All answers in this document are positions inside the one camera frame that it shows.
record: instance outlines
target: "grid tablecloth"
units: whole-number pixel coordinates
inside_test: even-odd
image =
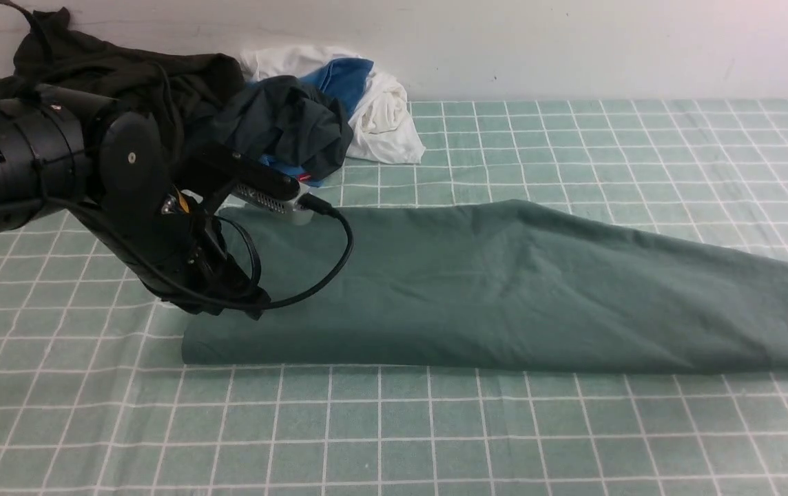
[[[412,110],[422,164],[319,196],[526,198],[788,260],[788,100]],[[1,234],[0,279],[0,494],[788,496],[788,373],[186,368],[189,316],[67,214]]]

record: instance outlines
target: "folded green fabric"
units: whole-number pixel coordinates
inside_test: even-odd
[[[343,208],[346,268],[259,321],[202,315],[187,364],[420,364],[574,373],[788,370],[788,264],[593,222],[524,201]],[[249,229],[273,299],[314,285],[344,247],[307,226],[227,209]],[[233,229],[226,238],[248,266]]]

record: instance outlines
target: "green cloth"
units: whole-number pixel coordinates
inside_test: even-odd
[[[343,208],[352,258],[327,288],[259,321],[202,315],[187,364],[420,364],[573,373],[788,369],[788,264],[514,200]],[[249,229],[273,299],[314,285],[344,247],[336,220]],[[234,256],[248,265],[233,229]]]

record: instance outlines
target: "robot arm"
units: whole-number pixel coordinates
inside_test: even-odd
[[[31,26],[36,32],[38,24]],[[225,219],[215,213],[230,194],[296,223],[312,211],[337,218],[348,247],[317,285],[272,302],[258,284],[259,257],[241,226],[233,227],[248,245],[251,274],[228,254]],[[104,96],[26,85],[19,97],[0,100],[0,232],[63,209],[149,291],[189,313],[231,308],[259,318],[264,310],[301,301],[336,276],[353,244],[341,214],[290,176],[213,143],[167,164],[151,117]]]

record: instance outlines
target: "crumpled cloth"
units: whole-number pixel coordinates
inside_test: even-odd
[[[282,74],[305,76],[335,59],[360,57],[340,47],[293,45],[244,50],[244,72],[252,81]],[[348,120],[354,139],[347,156],[379,163],[419,163],[425,147],[409,113],[406,88],[393,75],[375,66],[366,78],[366,90]]]

